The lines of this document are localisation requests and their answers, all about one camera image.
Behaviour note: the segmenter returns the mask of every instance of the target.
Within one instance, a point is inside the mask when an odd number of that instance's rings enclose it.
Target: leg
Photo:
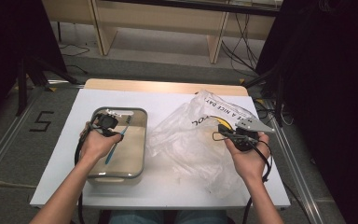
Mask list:
[[[227,224],[227,214],[225,210],[184,210],[179,211],[176,224]]]
[[[163,224],[162,211],[156,210],[115,210],[109,220],[109,224],[139,223],[139,224]]]

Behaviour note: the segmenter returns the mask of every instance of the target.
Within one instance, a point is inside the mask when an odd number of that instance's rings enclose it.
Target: hand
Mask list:
[[[81,148],[81,158],[90,158],[99,160],[109,153],[114,143],[121,140],[121,134],[115,134],[111,137],[105,137],[95,130],[89,132],[83,147]]]
[[[260,141],[265,143],[269,142],[269,137],[264,133],[258,133]],[[225,139],[226,146],[231,153],[232,160],[237,173],[248,184],[250,181],[262,181],[262,175],[265,167],[265,162],[261,159],[260,155],[254,150],[239,151],[235,148],[234,143],[230,139]],[[257,143],[256,147],[263,155],[269,157],[269,148],[264,143]]]

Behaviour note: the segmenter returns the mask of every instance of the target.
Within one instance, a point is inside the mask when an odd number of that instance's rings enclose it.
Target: table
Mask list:
[[[82,129],[84,123],[78,123],[78,121],[89,119],[95,106],[106,105],[106,99],[123,107],[143,105],[148,113],[147,128],[150,131],[170,115],[177,106],[189,102],[194,97],[194,93],[202,89],[214,92],[234,104],[253,104],[252,99],[246,97],[246,89],[241,86],[88,80],[85,89],[81,90],[76,97],[57,146],[31,200],[31,205],[43,206],[72,170],[73,155],[78,139],[78,133],[74,130]],[[152,106],[145,104],[145,99],[140,98],[140,94],[153,98],[156,103]],[[156,110],[161,105],[164,105],[165,109]],[[81,117],[79,111],[84,111],[86,117]],[[106,184],[96,186],[86,183],[83,190],[83,204],[100,209],[228,209],[244,207],[249,199],[249,193],[244,184],[243,188],[230,193],[227,197],[217,198],[207,192],[197,179],[178,180],[173,169],[170,169],[170,161],[162,157],[158,159],[158,162],[150,162],[146,158],[143,173],[132,182],[117,183],[114,186]],[[276,206],[290,205],[275,165],[272,167],[266,186]]]

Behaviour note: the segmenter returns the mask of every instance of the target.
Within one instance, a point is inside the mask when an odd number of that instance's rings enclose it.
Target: handheld controller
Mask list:
[[[117,132],[113,131],[117,124],[118,120],[114,115],[103,113],[96,114],[94,119],[91,121],[92,128],[105,137],[117,134]]]
[[[229,129],[223,124],[218,125],[218,132],[229,138],[240,151],[248,151],[258,142],[257,132],[275,133],[274,129],[265,125],[259,119],[244,119],[235,124],[236,130]]]

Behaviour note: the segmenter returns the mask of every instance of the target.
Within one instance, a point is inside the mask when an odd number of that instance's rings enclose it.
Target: clear plastic bag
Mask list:
[[[213,195],[225,197],[241,185],[241,179],[226,145],[214,141],[213,132],[217,132],[219,122],[234,127],[239,116],[255,118],[244,108],[200,91],[147,136],[146,156],[164,153],[173,161],[172,168],[179,176],[201,178]]]

